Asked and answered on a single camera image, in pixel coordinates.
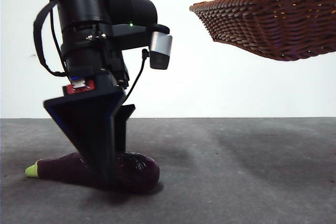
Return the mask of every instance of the brown woven basket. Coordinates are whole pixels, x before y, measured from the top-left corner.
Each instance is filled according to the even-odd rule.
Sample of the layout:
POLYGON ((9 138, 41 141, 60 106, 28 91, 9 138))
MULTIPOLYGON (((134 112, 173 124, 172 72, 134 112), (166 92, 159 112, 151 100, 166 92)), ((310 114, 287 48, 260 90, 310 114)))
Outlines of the brown woven basket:
POLYGON ((274 60, 336 51, 336 0, 214 0, 190 7, 212 39, 274 60))

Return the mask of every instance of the gray table surface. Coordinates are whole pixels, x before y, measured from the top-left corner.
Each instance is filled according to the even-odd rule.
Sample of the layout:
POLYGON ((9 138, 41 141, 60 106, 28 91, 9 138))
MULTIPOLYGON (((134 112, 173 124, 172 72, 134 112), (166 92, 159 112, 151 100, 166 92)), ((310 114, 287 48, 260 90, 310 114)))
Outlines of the gray table surface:
POLYGON ((146 195, 27 178, 74 147, 52 120, 1 120, 1 223, 336 223, 336 118, 130 119, 160 165, 146 195))

